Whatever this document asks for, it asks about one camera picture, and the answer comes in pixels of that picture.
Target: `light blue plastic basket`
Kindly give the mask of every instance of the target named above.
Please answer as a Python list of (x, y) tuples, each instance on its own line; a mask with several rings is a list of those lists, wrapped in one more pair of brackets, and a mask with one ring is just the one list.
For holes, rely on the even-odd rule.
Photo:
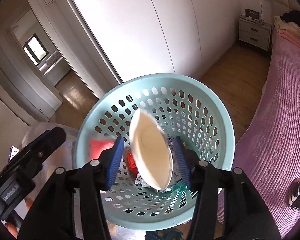
[[(221, 100), (205, 85), (178, 74), (152, 74), (125, 82), (108, 92), (85, 118), (74, 153), (74, 167), (89, 161), (89, 138), (99, 132), (122, 136), (129, 146), (129, 125), (136, 109), (151, 113), (170, 135), (179, 135), (186, 147), (215, 167), (230, 170), (234, 158), (234, 131)], [(121, 227), (160, 230), (192, 218), (196, 192), (175, 197), (136, 186), (122, 159), (111, 190), (101, 194), (106, 218)]]

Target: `red package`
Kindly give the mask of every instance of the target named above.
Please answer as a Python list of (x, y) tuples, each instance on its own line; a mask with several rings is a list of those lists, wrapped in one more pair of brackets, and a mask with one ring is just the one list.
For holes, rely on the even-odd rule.
[(128, 166), (129, 171), (134, 176), (136, 176), (138, 174), (138, 168), (137, 168), (134, 158), (132, 156), (132, 152), (127, 153), (127, 166)]
[(102, 151), (112, 148), (113, 145), (114, 141), (112, 140), (97, 140), (94, 138), (90, 139), (90, 160), (98, 159)]

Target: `pillow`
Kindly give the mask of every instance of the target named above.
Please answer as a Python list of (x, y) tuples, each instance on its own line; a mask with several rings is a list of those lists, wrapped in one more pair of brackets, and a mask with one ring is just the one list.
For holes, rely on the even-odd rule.
[(59, 58), (61, 58), (61, 54), (59, 51), (56, 50), (46, 60), (48, 68), (51, 67)]
[(286, 23), (280, 19), (280, 16), (274, 16), (274, 27), (276, 28), (277, 32), (279, 30), (287, 30), (292, 35), (300, 39), (300, 27), (294, 22)]

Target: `wooden floor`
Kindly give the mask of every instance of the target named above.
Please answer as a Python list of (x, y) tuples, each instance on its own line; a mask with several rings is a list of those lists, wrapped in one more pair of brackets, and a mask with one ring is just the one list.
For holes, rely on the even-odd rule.
[(63, 99), (62, 105), (56, 110), (56, 123), (79, 129), (98, 98), (72, 70), (55, 87)]
[[(236, 143), (249, 127), (257, 109), (269, 65), (270, 57), (235, 44), (199, 79), (226, 106), (234, 126)], [(63, 104), (56, 111), (56, 123), (79, 129), (98, 99), (73, 71), (69, 71), (56, 88), (63, 97)], [(176, 228), (184, 233), (183, 239), (186, 239), (190, 223)], [(222, 224), (217, 222), (215, 237), (221, 236), (221, 233)]]
[(199, 79), (226, 106), (236, 143), (249, 127), (258, 107), (269, 65), (269, 56), (236, 44)]

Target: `pink bedspread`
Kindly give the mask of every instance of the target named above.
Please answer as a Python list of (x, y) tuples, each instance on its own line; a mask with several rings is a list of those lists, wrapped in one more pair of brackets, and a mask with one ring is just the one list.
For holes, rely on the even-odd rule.
[(284, 37), (286, 40), (292, 42), (294, 45), (300, 48), (300, 39), (291, 34), (290, 32), (286, 30), (279, 30), (278, 36)]
[[(290, 183), (300, 178), (300, 48), (276, 33), (273, 40), (263, 96), (235, 147), (233, 167), (241, 167), (252, 181), (283, 237), (300, 217), (285, 195)], [(219, 221), (223, 211), (220, 194)]]

